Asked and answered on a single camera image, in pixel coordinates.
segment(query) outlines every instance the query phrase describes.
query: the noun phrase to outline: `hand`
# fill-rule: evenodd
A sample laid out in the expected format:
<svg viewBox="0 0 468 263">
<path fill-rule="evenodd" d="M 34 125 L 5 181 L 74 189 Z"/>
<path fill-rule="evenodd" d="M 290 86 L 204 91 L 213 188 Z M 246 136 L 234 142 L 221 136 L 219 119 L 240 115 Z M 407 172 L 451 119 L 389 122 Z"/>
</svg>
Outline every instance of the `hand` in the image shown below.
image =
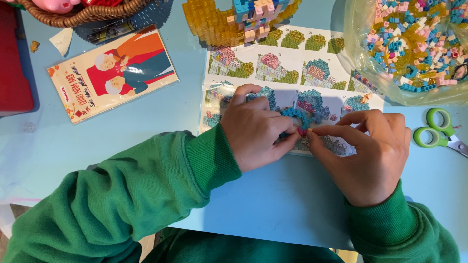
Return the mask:
<svg viewBox="0 0 468 263">
<path fill-rule="evenodd" d="M 323 146 L 319 136 L 343 138 L 357 154 L 339 157 Z M 324 165 L 353 206 L 373 206 L 387 200 L 400 179 L 411 142 L 411 130 L 402 114 L 380 110 L 346 114 L 336 125 L 307 133 L 310 152 Z"/>
<path fill-rule="evenodd" d="M 121 66 L 127 65 L 129 57 L 125 57 L 124 60 L 120 63 Z"/>
<path fill-rule="evenodd" d="M 221 127 L 242 172 L 277 161 L 300 139 L 291 118 L 270 110 L 266 97 L 245 103 L 247 94 L 257 93 L 261 88 L 254 84 L 238 87 L 221 119 Z M 283 132 L 291 135 L 275 143 Z"/>
</svg>

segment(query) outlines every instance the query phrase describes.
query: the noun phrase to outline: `wicker basket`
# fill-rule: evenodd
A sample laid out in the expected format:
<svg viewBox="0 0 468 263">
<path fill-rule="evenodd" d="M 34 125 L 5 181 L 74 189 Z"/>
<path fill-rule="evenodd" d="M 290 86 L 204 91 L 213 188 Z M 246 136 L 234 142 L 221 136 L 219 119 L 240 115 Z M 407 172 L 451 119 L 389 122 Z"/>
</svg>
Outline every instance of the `wicker basket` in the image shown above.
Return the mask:
<svg viewBox="0 0 468 263">
<path fill-rule="evenodd" d="M 40 22 L 56 28 L 72 28 L 89 22 L 104 21 L 116 18 L 126 18 L 134 15 L 151 0 L 124 0 L 122 5 L 116 7 L 90 6 L 82 8 L 76 5 L 66 14 L 53 14 L 38 8 L 31 0 L 15 0 Z"/>
</svg>

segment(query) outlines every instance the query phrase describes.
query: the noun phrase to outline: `green sweatshirt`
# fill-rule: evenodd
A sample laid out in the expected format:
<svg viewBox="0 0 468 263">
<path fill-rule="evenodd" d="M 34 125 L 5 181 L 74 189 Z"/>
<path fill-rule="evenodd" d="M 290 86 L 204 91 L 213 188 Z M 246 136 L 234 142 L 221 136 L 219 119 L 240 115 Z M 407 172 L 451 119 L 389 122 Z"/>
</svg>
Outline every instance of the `green sweatshirt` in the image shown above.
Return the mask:
<svg viewBox="0 0 468 263">
<path fill-rule="evenodd" d="M 14 223 L 3 263 L 137 263 L 138 240 L 204 207 L 211 190 L 240 176 L 220 125 L 197 138 L 154 136 L 65 176 Z M 460 262 L 450 233 L 427 207 L 405 201 L 401 182 L 378 206 L 345 206 L 353 244 L 369 262 Z M 342 261 L 327 248 L 166 228 L 144 262 Z"/>
</svg>

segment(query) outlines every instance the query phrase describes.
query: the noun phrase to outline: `scissors blade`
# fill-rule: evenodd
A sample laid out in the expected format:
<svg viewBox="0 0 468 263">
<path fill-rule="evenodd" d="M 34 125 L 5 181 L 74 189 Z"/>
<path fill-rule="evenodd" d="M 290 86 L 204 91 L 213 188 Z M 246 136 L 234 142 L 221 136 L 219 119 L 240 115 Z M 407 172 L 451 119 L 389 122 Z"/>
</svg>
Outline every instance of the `scissors blade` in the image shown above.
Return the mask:
<svg viewBox="0 0 468 263">
<path fill-rule="evenodd" d="M 468 146 L 464 144 L 462 141 L 459 141 L 458 138 L 453 135 L 449 138 L 449 142 L 447 144 L 447 147 L 452 148 L 459 154 L 465 156 L 468 158 Z"/>
</svg>

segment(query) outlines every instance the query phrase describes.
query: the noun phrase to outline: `instruction sheet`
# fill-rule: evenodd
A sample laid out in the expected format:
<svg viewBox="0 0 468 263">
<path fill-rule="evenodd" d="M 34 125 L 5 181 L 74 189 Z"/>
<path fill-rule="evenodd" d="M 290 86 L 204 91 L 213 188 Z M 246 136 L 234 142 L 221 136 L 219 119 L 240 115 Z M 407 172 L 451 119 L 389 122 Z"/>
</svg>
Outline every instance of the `instruction sheet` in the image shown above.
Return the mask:
<svg viewBox="0 0 468 263">
<path fill-rule="evenodd" d="M 290 25 L 275 25 L 266 38 L 245 45 L 208 46 L 198 133 L 220 122 L 234 91 L 246 83 L 262 87 L 247 101 L 264 96 L 270 110 L 293 107 L 317 117 L 311 128 L 334 125 L 349 112 L 383 110 L 384 95 L 350 66 L 344 49 L 341 32 Z M 363 103 L 368 93 L 373 97 Z M 356 152 L 339 137 L 322 141 L 340 156 Z M 308 149 L 303 138 L 291 153 L 312 156 Z"/>
</svg>

